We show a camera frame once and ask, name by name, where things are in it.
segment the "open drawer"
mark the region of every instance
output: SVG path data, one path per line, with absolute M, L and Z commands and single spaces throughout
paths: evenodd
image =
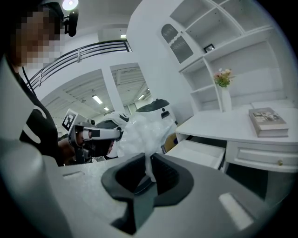
M 166 155 L 219 169 L 224 152 L 225 149 L 221 147 L 182 140 Z

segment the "white plastic bag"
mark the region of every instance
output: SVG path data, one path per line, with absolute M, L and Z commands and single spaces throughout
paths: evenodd
M 150 156 L 156 152 L 162 152 L 167 137 L 176 129 L 173 119 L 168 116 L 156 118 L 154 112 L 135 113 L 129 118 L 122 138 L 119 141 L 117 155 L 122 157 L 132 153 L 145 153 L 146 174 L 152 182 L 156 182 L 151 166 Z

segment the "metal railing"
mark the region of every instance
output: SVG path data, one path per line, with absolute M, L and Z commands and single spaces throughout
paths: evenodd
M 39 70 L 30 80 L 33 89 L 40 87 L 41 84 L 59 70 L 73 64 L 79 63 L 83 59 L 111 52 L 126 51 L 130 52 L 127 40 L 109 40 L 99 43 L 90 44 L 81 48 L 72 50 L 49 63 L 43 69 Z

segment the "book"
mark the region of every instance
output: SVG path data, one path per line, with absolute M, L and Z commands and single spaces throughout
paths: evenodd
M 249 110 L 258 137 L 288 137 L 287 123 L 270 107 Z

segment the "white desk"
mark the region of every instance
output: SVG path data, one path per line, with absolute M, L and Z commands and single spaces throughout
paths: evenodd
M 199 112 L 176 129 L 177 139 L 198 136 L 227 141 L 227 163 L 276 171 L 298 171 L 298 109 L 273 109 L 289 125 L 287 138 L 258 138 L 248 116 L 252 105 L 232 112 Z

